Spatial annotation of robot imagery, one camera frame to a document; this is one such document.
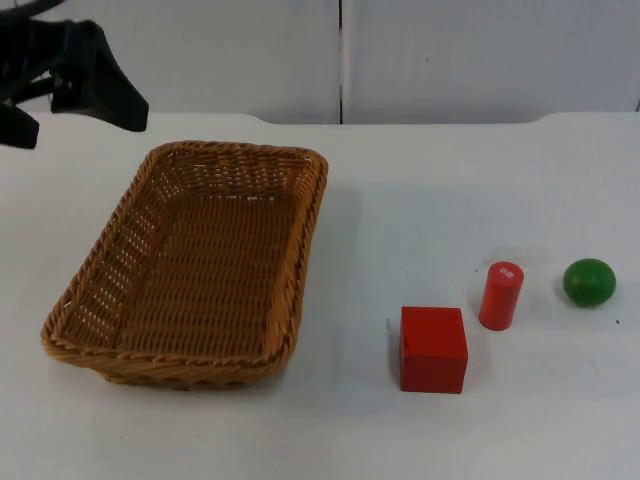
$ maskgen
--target woven basket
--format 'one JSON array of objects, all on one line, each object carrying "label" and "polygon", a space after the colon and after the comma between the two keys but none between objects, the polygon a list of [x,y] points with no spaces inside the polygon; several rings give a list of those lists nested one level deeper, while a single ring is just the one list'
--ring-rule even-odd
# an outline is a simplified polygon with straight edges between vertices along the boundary
[{"label": "woven basket", "polygon": [[117,383],[249,384],[295,347],[327,162],[302,148],[152,150],[42,329]]}]

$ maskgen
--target brown basket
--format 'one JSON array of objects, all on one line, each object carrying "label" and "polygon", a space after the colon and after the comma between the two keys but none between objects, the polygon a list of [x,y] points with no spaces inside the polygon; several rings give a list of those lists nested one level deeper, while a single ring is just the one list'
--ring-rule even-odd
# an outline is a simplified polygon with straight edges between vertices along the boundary
[{"label": "brown basket", "polygon": [[118,383],[251,383],[295,347],[327,162],[302,148],[152,150],[41,339]]}]

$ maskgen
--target red cube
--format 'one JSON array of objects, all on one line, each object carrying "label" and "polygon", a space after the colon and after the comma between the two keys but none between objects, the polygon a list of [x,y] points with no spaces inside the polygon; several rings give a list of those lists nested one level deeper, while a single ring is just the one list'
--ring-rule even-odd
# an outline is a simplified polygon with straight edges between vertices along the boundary
[{"label": "red cube", "polygon": [[402,307],[400,388],[403,391],[462,392],[467,358],[459,308]]}]

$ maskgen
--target white label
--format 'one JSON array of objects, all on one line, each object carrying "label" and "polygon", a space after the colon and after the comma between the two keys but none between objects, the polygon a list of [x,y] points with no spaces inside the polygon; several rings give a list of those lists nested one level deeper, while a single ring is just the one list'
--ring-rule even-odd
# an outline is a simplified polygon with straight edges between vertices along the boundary
[{"label": "white label", "polygon": [[513,278],[515,276],[515,273],[513,273],[511,270],[509,270],[507,267],[502,267],[500,269],[500,273],[503,274],[505,277],[507,278]]}]

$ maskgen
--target basket rim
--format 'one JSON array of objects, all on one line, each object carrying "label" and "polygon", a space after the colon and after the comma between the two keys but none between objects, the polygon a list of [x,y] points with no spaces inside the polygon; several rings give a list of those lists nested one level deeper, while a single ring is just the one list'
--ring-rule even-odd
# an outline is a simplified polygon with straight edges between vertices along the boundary
[{"label": "basket rim", "polygon": [[[90,364],[93,363],[92,360],[103,359],[108,363],[112,363],[114,366],[121,365],[122,362],[127,362],[127,364],[140,364],[141,366],[153,363],[157,366],[188,366],[189,368],[236,367],[238,369],[245,370],[264,368],[274,362],[277,362],[283,357],[283,355],[285,355],[287,348],[291,346],[290,344],[295,344],[295,339],[292,341],[292,337],[294,336],[293,310],[295,309],[295,300],[290,302],[288,314],[289,321],[287,322],[286,331],[282,333],[282,341],[279,348],[266,357],[208,357],[196,355],[189,356],[163,353],[143,353],[135,350],[116,350],[115,348],[91,347],[74,343],[59,333],[66,325],[66,318],[68,315],[66,315],[65,310],[74,299],[82,296],[95,267],[99,264],[100,259],[109,251],[113,244],[115,234],[119,231],[119,228],[127,218],[129,211],[138,198],[138,194],[150,181],[151,173],[153,172],[158,159],[167,155],[169,152],[175,153],[178,150],[194,152],[197,151],[197,149],[205,147],[232,147],[243,149],[245,151],[249,150],[256,152],[264,152],[265,149],[272,151],[277,150],[280,153],[286,154],[289,158],[300,158],[301,156],[305,156],[307,159],[311,160],[311,162],[316,162],[320,168],[315,174],[313,195],[311,196],[309,205],[306,207],[303,234],[308,231],[307,227],[310,223],[315,223],[318,208],[314,207],[322,200],[328,172],[328,163],[318,152],[303,147],[280,147],[244,142],[217,142],[201,140],[169,142],[160,145],[151,150],[146,155],[144,161],[140,164],[133,181],[118,202],[113,213],[110,215],[107,224],[102,230],[89,255],[83,262],[79,271],[73,276],[69,286],[47,316],[40,333],[41,344],[47,353],[58,360],[81,367],[91,367],[92,365]],[[297,255],[298,258],[301,257],[302,250],[303,243],[300,242]],[[295,269],[296,290],[301,294],[302,292],[299,292],[299,290],[304,290],[304,282],[301,283],[300,280],[302,280],[302,277],[306,274],[306,262],[298,263],[302,264],[296,266]]]}]

